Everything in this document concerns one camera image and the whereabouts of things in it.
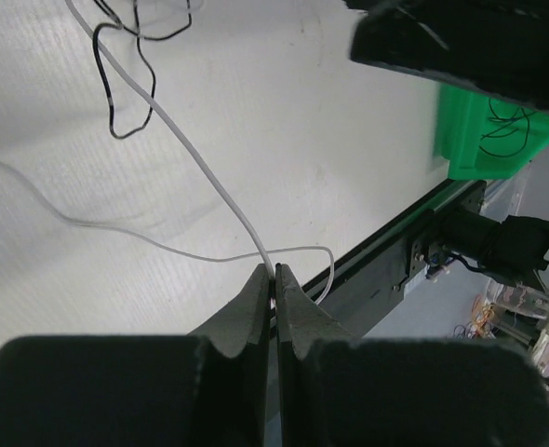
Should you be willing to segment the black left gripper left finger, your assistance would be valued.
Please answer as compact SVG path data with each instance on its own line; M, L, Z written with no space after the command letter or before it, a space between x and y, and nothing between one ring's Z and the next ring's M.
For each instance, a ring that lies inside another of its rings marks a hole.
M0 348L0 446L260 446L271 282L259 265L186 335L33 335Z

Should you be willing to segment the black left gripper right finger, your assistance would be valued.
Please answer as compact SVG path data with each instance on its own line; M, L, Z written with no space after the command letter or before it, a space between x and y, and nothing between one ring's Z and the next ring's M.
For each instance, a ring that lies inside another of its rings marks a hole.
M549 394L516 345L353 337L275 273L286 446L549 446Z

